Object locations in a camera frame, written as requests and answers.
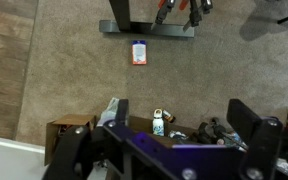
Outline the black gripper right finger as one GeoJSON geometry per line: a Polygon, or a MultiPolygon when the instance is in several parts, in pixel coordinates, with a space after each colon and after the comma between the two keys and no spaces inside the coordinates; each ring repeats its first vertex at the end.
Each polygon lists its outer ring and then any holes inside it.
{"type": "Polygon", "coordinates": [[[260,117],[239,99],[229,100],[226,118],[247,145],[240,165],[241,177],[273,180],[281,147],[282,123],[276,117],[260,117]]]}

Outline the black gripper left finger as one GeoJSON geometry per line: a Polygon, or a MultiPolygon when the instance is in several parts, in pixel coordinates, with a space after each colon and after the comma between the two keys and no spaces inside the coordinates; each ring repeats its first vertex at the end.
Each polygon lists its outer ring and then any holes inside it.
{"type": "Polygon", "coordinates": [[[119,99],[115,118],[106,121],[103,126],[96,123],[93,130],[87,126],[72,126],[57,144],[42,180],[86,180],[93,164],[98,161],[121,166],[122,147],[113,129],[126,133],[129,130],[128,119],[129,100],[119,99]]]}

